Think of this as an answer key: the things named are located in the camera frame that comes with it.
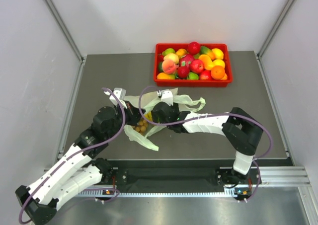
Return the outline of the yellow banana bunch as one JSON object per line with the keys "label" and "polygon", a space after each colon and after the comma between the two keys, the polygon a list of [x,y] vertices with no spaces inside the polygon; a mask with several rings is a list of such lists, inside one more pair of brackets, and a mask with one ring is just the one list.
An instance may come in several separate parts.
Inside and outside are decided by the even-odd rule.
{"label": "yellow banana bunch", "polygon": [[148,120],[150,120],[150,121],[153,120],[151,111],[147,112],[144,116],[145,116]]}

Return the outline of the pale green plastic bag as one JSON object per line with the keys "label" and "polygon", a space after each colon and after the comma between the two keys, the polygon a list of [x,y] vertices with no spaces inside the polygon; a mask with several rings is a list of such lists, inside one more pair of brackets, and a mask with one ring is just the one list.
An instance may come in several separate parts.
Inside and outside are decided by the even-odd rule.
{"label": "pale green plastic bag", "polygon": [[[173,95],[173,102],[178,104],[180,111],[198,112],[206,105],[206,101],[202,97],[198,100],[193,100],[189,95],[179,95],[178,88],[173,88],[170,91]],[[124,99],[128,100],[134,107],[141,105],[141,107],[145,109],[147,113],[150,112],[154,106],[160,102],[157,92],[155,90],[150,92],[148,89],[145,93],[143,93],[141,102],[139,102],[139,96],[125,96]],[[137,142],[149,150],[159,151],[159,147],[151,142],[149,137],[165,128],[165,126],[147,124],[146,131],[139,133],[133,128],[133,126],[126,125],[124,127],[124,133],[130,141]]]}

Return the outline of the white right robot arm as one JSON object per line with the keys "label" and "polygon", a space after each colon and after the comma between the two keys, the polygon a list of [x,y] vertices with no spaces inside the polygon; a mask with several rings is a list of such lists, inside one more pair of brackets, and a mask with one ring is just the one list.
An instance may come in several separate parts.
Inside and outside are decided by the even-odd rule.
{"label": "white right robot arm", "polygon": [[165,124],[176,133],[210,133],[224,136],[236,150],[232,168],[232,183],[244,183],[250,177],[250,168],[263,130],[244,110],[234,107],[232,116],[226,114],[213,117],[211,114],[198,114],[180,111],[175,103],[169,106],[160,102],[151,111],[153,122]]}

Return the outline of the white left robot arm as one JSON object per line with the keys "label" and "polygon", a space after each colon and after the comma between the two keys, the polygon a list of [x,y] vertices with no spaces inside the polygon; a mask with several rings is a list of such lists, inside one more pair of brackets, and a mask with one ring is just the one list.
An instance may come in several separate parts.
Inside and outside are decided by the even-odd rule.
{"label": "white left robot arm", "polygon": [[113,183],[113,168],[97,155],[123,125],[137,125],[144,113],[145,109],[136,108],[129,101],[124,102],[123,109],[119,105],[100,108],[92,124],[51,169],[36,182],[16,189],[18,201],[31,221],[45,225],[69,199],[86,188]]}

